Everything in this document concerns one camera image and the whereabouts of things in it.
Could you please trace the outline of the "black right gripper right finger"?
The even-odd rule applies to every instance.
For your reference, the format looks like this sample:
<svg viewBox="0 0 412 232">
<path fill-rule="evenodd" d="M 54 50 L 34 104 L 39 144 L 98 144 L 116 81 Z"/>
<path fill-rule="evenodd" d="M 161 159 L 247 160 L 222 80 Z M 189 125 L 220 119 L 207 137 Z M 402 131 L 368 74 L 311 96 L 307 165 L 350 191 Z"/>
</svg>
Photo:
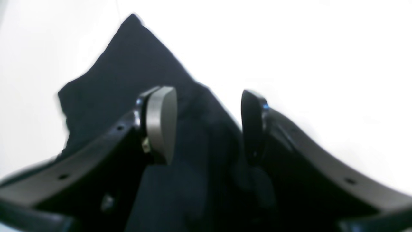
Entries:
<svg viewBox="0 0 412 232">
<path fill-rule="evenodd" d="M 241 98 L 248 163 L 272 181 L 286 232 L 410 232 L 411 196 L 356 171 L 252 90 Z"/>
</svg>

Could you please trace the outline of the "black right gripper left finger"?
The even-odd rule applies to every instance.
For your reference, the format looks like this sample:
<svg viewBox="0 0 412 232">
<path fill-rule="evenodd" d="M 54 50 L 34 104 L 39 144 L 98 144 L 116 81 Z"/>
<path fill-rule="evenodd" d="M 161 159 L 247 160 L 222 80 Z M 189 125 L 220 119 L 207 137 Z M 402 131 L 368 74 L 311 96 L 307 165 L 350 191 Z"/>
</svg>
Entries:
<svg viewBox="0 0 412 232">
<path fill-rule="evenodd" d="M 177 93 L 155 87 L 103 135 L 1 187 L 1 224 L 18 232 L 122 232 L 149 165 L 173 160 Z"/>
</svg>

